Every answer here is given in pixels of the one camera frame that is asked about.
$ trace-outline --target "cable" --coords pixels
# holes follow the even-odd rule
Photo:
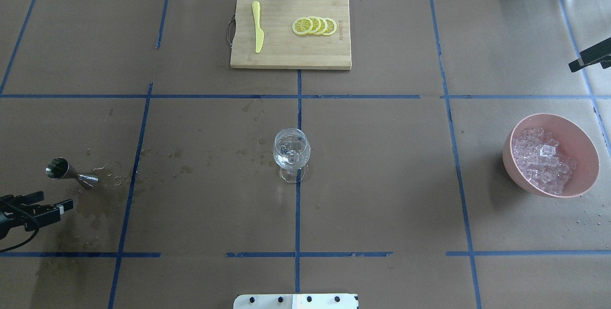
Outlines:
[[[11,208],[13,211],[15,211],[16,213],[21,213],[21,214],[22,214],[24,217],[28,218],[28,220],[30,220],[30,223],[32,223],[32,225],[33,225],[33,227],[34,227],[34,232],[32,233],[32,235],[30,235],[30,237],[28,237],[28,239],[27,239],[26,241],[23,241],[22,243],[20,243],[20,244],[16,244],[16,245],[11,246],[11,247],[9,247],[9,248],[4,248],[4,249],[0,250],[0,253],[4,253],[4,252],[8,252],[9,250],[17,249],[17,248],[19,248],[20,246],[24,246],[24,245],[26,245],[27,243],[29,243],[30,241],[32,241],[32,240],[33,240],[33,238],[35,238],[35,237],[36,237],[36,235],[37,235],[37,233],[39,232],[39,230],[40,230],[40,226],[39,226],[39,223],[38,223],[38,221],[36,220],[36,218],[33,218],[32,216],[30,216],[30,214],[29,214],[29,213],[26,213],[26,212],[25,212],[25,211],[23,211],[23,210],[17,209],[17,207],[15,207],[15,206],[13,206],[13,205],[9,204],[8,202],[3,201],[2,199],[0,199],[0,202],[2,202],[2,204],[4,204],[4,205],[6,205],[6,206],[10,207],[10,208]]]

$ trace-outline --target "wet spot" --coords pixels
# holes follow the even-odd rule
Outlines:
[[[193,168],[189,167],[189,166],[182,166],[180,168],[180,173],[181,174],[185,174],[185,173],[189,173],[191,174],[193,172]]]

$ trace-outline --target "black clamp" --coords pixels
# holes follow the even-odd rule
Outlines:
[[[596,63],[600,63],[603,69],[611,67],[611,38],[583,50],[579,56],[581,57],[569,63],[573,73]]]

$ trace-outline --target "table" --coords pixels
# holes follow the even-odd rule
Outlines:
[[[611,73],[568,69],[609,37],[608,3],[350,2],[353,69],[333,72],[231,69],[235,0],[2,0],[0,193],[75,208],[0,255],[0,307],[608,308]],[[596,145],[582,198],[507,176],[537,112]],[[299,185],[271,156],[287,127],[312,145]],[[100,184],[48,179],[55,157]]]

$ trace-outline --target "metal bracket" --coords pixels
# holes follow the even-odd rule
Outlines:
[[[357,294],[240,295],[233,309],[358,309]]]

